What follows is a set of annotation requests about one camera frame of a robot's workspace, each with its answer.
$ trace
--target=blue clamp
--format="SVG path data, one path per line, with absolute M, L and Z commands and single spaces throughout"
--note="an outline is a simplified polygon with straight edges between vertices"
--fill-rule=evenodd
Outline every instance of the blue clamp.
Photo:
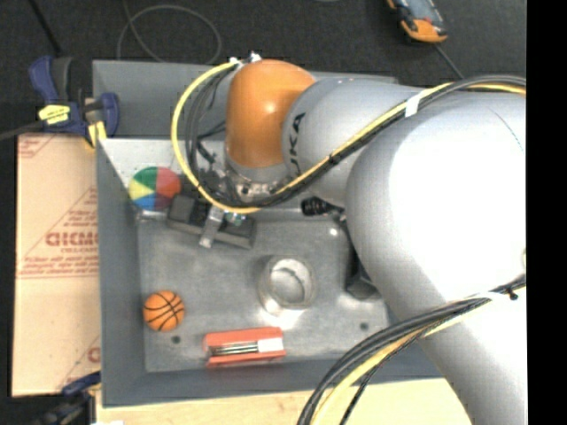
M 39 112 L 43 131 L 82 135 L 94 145 L 97 131 L 92 128 L 101 121 L 105 135 L 116 133 L 120 118 L 118 97 L 114 93 L 103 93 L 94 103 L 84 106 L 69 101 L 67 77 L 71 61 L 71 58 L 45 56 L 38 58 L 28 69 L 32 86 L 45 103 Z M 100 111 L 101 118 L 87 120 L 86 114 L 91 111 Z

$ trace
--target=cardboard box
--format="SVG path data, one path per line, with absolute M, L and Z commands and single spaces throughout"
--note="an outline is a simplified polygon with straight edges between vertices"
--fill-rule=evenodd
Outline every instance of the cardboard box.
M 100 368 L 95 151 L 75 135 L 18 142 L 12 395 Z

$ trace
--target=metal cylinder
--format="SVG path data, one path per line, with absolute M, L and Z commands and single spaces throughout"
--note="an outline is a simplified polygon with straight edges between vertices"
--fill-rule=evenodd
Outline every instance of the metal cylinder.
M 260 274 L 258 293 L 264 309 L 274 316 L 301 314 L 315 298 L 313 269 L 297 257 L 274 256 Z

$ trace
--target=kuka logo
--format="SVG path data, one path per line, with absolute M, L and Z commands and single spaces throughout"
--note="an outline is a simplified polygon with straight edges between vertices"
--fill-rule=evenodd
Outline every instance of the kuka logo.
M 98 233 L 78 232 L 72 233 L 54 231 L 45 236 L 45 243 L 51 247 L 65 247 L 69 245 L 96 245 L 98 244 Z
M 291 127 L 293 128 L 293 133 L 290 134 L 290 162 L 293 165 L 295 165 L 295 174 L 297 176 L 299 176 L 301 174 L 301 169 L 299 168 L 298 153 L 295 151 L 295 145 L 298 144 L 299 125 L 301 124 L 303 117 L 305 117 L 305 112 L 297 115 L 293 119 L 293 123 L 291 124 Z

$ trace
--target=gray metal tray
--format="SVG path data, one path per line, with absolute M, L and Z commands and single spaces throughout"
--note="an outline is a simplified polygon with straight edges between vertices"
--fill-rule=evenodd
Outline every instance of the gray metal tray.
M 164 212 L 141 212 L 128 198 L 130 178 L 147 166 L 177 171 L 173 159 L 163 140 L 108 139 L 97 151 L 105 405 L 313 389 L 342 353 L 392 323 L 379 295 L 360 300 L 344 291 L 353 258 L 347 234 L 330 218 L 303 216 L 302 197 L 255 214 L 250 250 L 219 242 L 206 249 L 198 236 L 169 227 Z M 315 299 L 299 317 L 277 317 L 260 303 L 259 277 L 277 256 L 313 271 Z M 174 290 L 185 303 L 172 331 L 144 325 L 144 300 L 156 290 Z M 286 358 L 205 368 L 205 333 L 262 326 L 283 329 Z M 379 380 L 437 375 L 415 349 L 387 364 Z

